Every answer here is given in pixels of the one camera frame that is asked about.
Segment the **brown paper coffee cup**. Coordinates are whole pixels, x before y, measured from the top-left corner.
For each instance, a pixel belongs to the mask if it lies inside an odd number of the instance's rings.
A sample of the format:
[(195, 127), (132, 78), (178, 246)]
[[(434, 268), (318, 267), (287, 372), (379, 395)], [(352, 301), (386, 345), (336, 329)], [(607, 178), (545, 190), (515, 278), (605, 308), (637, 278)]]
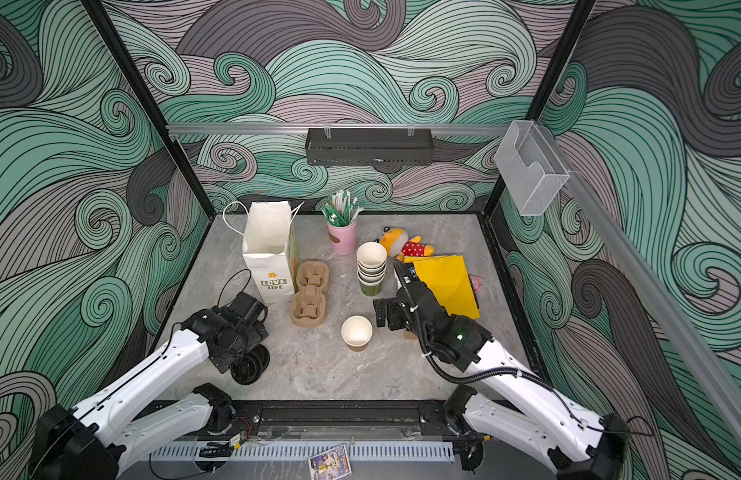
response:
[(340, 330), (342, 341), (352, 351), (360, 352), (368, 347), (373, 338), (373, 326), (368, 318), (355, 315), (348, 318)]

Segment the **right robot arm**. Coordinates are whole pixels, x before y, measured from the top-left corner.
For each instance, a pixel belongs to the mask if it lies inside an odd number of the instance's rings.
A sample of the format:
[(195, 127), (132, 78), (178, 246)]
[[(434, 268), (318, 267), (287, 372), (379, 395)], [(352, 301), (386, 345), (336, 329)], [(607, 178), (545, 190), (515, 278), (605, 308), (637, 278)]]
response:
[(378, 326), (414, 334), (436, 374), (455, 384), (446, 403), (454, 432), (497, 438), (559, 479), (620, 476), (630, 435), (625, 420), (558, 392), (476, 320), (450, 314), (424, 282), (403, 285), (374, 308)]

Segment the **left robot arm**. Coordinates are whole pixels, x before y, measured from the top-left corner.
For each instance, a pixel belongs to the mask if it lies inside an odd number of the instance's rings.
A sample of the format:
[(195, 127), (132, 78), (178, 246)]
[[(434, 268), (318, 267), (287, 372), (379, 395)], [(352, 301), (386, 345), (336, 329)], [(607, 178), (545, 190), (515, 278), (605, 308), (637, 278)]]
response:
[(185, 398), (144, 415), (158, 394), (210, 362), (250, 385), (270, 362), (268, 307), (240, 292), (226, 305), (176, 322), (168, 341), (112, 384), (66, 409), (54, 406), (36, 422), (32, 479), (116, 479), (138, 460), (192, 432), (232, 432), (236, 410), (220, 388), (202, 384)]

